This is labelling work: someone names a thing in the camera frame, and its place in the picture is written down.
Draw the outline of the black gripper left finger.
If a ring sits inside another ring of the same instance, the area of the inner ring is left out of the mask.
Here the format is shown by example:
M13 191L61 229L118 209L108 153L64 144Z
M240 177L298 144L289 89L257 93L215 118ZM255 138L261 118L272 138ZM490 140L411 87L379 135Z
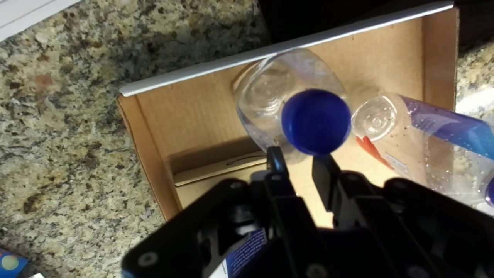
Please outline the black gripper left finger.
M267 150L267 192L274 204L275 228L284 245L284 251L294 278L308 278L311 235L314 224L309 221L309 212L304 201L295 194L291 183L289 169L286 166L280 147Z

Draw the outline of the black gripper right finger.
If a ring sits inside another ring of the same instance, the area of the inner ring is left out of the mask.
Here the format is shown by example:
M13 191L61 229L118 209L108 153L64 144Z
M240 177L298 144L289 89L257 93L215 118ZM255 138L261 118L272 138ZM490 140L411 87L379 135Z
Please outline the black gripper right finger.
M368 234L359 198L371 195L368 178L354 170L343 170L332 157L312 161L312 180L326 212L332 215L331 228L320 228L323 235Z

